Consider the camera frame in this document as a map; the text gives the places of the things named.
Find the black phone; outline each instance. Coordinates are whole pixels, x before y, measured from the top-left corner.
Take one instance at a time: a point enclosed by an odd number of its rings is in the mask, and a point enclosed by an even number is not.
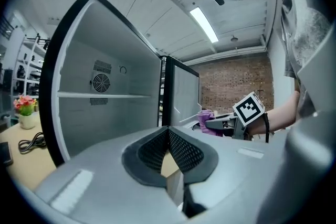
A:
[[[5,166],[11,165],[13,163],[11,149],[8,142],[0,143],[0,159]]]

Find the wrist strap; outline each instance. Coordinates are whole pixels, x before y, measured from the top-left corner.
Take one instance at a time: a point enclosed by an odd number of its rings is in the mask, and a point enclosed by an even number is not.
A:
[[[269,121],[268,121],[267,113],[264,113],[262,118],[264,119],[265,126],[266,126],[266,143],[268,143],[268,140],[269,140]]]

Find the refrigerator door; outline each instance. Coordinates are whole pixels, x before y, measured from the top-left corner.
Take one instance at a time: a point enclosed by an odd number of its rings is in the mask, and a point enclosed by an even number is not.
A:
[[[40,79],[42,129],[56,166],[93,144],[158,125],[162,59],[107,0],[77,0]]]
[[[165,65],[162,126],[189,128],[198,122],[202,110],[198,103],[199,74],[176,59],[167,56]]]

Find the person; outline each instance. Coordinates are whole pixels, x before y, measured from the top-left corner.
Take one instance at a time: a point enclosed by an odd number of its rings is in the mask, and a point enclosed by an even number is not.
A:
[[[315,112],[297,73],[328,33],[333,18],[322,0],[282,0],[281,27],[286,55],[285,76],[295,79],[295,91],[282,106],[267,112],[269,130],[284,129],[299,118]],[[266,131],[262,118],[248,125],[248,134]]]

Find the wooden table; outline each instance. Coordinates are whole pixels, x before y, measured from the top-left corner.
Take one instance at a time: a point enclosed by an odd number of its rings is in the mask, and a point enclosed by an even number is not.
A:
[[[12,179],[19,181],[32,191],[56,169],[47,148],[36,148],[26,154],[21,154],[18,150],[20,140],[31,140],[36,133],[42,132],[38,113],[34,115],[34,120],[36,120],[36,126],[30,130],[22,129],[19,124],[16,124],[0,133],[0,142],[8,142],[11,148],[13,164],[7,167],[8,173]]]

